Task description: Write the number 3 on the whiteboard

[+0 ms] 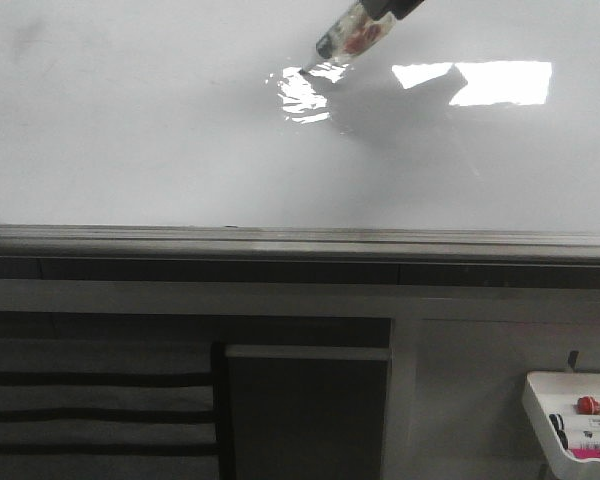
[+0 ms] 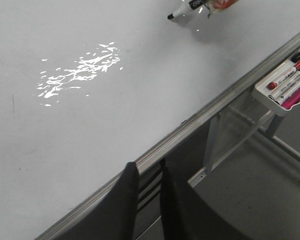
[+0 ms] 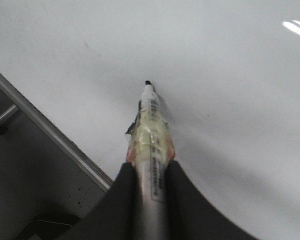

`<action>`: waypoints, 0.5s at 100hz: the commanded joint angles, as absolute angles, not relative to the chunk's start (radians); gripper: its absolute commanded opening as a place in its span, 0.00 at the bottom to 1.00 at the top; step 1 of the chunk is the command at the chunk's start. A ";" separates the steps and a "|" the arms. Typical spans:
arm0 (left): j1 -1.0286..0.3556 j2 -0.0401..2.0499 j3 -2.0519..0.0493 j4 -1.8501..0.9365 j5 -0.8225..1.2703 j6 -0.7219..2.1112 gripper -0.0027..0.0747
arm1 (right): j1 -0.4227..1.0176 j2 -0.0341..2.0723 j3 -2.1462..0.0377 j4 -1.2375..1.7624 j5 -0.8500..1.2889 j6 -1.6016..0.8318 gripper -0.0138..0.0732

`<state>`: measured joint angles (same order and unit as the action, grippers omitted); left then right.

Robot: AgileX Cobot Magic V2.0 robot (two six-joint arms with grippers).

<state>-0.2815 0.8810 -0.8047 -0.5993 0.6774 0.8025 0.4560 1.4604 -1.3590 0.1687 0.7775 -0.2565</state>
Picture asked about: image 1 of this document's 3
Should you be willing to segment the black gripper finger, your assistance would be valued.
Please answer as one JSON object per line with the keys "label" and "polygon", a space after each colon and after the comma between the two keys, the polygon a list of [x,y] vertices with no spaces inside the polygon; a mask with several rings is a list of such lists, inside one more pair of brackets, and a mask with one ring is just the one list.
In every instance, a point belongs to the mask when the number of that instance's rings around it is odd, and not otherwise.
{"label": "black gripper finger", "polygon": [[423,3],[424,0],[390,0],[387,8],[397,20],[403,20]]}
{"label": "black gripper finger", "polygon": [[391,0],[361,0],[360,4],[373,20],[380,20],[391,11]]}

